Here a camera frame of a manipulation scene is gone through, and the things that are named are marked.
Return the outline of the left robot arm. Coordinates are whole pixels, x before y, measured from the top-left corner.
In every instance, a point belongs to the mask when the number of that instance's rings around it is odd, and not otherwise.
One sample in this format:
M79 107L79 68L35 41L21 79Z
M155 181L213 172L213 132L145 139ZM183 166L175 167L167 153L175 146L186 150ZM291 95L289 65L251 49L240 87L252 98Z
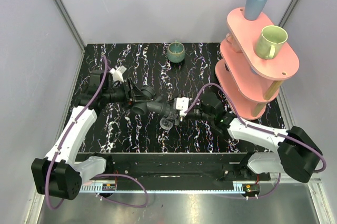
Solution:
M77 97L68 123L59 139L44 158L32 162L36 190L41 195L73 200L82 184L99 176L110 179L114 172L112 159L98 154L76 164L82 142L100 113L108 104L120 103L127 108L138 101L150 101L129 78L114 80L102 70L90 75L89 85Z

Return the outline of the dark grey pipe tee fitting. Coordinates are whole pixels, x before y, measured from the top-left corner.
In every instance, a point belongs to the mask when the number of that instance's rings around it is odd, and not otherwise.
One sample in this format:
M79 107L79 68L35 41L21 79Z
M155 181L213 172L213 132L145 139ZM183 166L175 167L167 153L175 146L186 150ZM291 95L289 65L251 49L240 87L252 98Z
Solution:
M147 98L150 98L152 101L131 105L131 110L134 113L138 115L145 115L149 111L152 111L163 117L168 116L172 111L177 113L177 110L173 108L173 105L162 101L161 97L153 100L153 98L156 96L156 92L152 87L143 86L140 90L147 96Z

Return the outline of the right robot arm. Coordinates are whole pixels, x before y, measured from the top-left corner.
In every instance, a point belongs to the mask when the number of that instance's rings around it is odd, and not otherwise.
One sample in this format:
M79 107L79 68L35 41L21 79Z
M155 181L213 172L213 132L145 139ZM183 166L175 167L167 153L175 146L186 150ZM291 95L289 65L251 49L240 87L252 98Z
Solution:
M300 127L277 129L238 118L226 112L222 102L214 93L205 93L199 105L190 107L186 97L176 97L173 107L180 120L195 119L207 121L218 135L229 134L231 138L247 141L270 150L270 156L249 155L239 166L239 174L251 180L265 172L285 173L292 179L307 183L323 156L319 147Z

